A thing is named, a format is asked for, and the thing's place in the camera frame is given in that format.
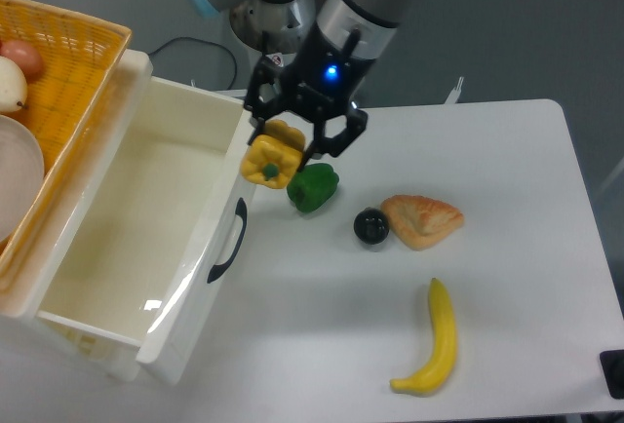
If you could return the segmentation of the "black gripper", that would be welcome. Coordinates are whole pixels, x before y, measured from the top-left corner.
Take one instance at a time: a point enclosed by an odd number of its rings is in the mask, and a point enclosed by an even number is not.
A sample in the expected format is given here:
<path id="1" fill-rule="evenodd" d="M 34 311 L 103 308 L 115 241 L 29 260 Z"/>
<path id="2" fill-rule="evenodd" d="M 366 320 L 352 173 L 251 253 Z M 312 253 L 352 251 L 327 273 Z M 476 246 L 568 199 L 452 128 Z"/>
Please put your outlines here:
<path id="1" fill-rule="evenodd" d="M 312 139 L 297 168 L 300 173 L 311 159 L 323 155 L 337 158 L 367 128 L 369 115 L 348 105 L 351 96 L 373 65 L 371 59 L 354 56 L 362 31 L 347 31 L 346 42 L 338 48 L 314 25 L 293 62 L 280 67 L 270 58 L 260 58 L 253 68 L 243 108 L 251 113 L 253 132 L 247 142 L 265 133 L 274 117 L 291 112 L 313 124 Z M 327 123 L 343 116 L 344 128 L 327 136 Z"/>

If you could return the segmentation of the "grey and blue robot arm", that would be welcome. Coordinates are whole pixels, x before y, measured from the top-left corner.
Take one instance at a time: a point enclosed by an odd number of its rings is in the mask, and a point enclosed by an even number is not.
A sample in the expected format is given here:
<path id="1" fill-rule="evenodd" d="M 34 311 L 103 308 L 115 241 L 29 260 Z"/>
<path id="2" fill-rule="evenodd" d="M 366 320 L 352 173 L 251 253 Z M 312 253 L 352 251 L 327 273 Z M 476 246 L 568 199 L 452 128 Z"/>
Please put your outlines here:
<path id="1" fill-rule="evenodd" d="M 353 95 L 395 36 L 411 0 L 192 0 L 202 13 L 227 11 L 243 41 L 260 56 L 244 107 L 252 141 L 274 117 L 290 112 L 313 127 L 301 149 L 312 158 L 339 156 L 366 129 Z"/>

